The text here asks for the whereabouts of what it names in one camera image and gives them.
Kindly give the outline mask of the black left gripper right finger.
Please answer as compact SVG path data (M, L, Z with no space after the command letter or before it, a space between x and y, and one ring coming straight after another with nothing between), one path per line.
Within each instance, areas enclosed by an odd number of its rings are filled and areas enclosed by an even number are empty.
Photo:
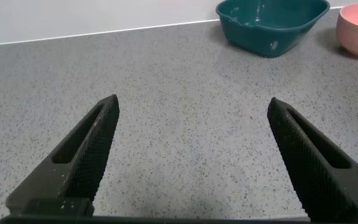
M358 163L286 102L272 98L267 117L310 220L358 223Z

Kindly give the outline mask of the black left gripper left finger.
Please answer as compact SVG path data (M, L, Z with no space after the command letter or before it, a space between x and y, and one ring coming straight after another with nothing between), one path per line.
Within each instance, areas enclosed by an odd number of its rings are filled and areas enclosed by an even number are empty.
M18 214L36 199L93 201L104 175L118 119L116 95L97 102L8 196L6 207L10 213Z

